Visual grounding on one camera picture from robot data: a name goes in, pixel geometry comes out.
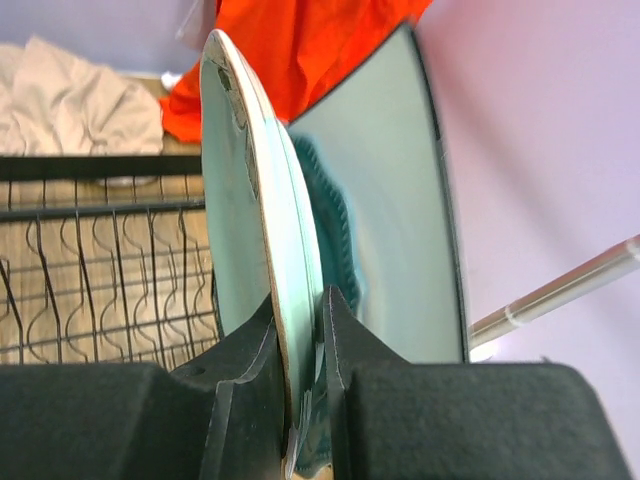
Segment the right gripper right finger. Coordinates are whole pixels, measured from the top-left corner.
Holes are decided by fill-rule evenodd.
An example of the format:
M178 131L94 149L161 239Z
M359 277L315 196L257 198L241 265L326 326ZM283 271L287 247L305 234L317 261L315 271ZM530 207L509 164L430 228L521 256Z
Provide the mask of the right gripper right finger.
M591 385L549 362L412 364L322 297L338 479L627 479Z

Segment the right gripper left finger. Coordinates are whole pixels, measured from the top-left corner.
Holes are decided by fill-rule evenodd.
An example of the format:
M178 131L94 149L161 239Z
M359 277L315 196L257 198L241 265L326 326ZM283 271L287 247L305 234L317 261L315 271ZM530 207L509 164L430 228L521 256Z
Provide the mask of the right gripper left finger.
M5 479L279 479L286 423L269 301L174 371L152 363L1 370Z

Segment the mint green flower plate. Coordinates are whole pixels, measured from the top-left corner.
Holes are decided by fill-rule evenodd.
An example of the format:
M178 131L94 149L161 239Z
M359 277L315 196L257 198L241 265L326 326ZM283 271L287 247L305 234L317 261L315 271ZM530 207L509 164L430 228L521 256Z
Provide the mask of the mint green flower plate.
M292 140L240 50L222 30L200 62L202 175L218 318L237 330L272 301L287 409L285 475L309 431L322 362L316 307L322 269Z

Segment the teal rimmed plate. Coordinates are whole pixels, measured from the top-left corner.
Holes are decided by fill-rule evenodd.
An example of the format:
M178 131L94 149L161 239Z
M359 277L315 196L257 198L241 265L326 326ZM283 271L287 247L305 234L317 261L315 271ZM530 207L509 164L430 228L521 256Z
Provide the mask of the teal rimmed plate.
M356 275L347 204L325 170L314 142L307 136L293 135L292 143L311 204L324 285L337 286L352 312L357 313L362 292Z

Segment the large white square plate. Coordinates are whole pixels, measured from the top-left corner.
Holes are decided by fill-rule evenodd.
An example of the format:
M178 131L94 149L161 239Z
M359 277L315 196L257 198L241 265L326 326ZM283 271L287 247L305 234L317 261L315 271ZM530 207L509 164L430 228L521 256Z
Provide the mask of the large white square plate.
M346 203L358 320L410 362L466 362L455 208L414 27L396 27L289 129L314 143Z

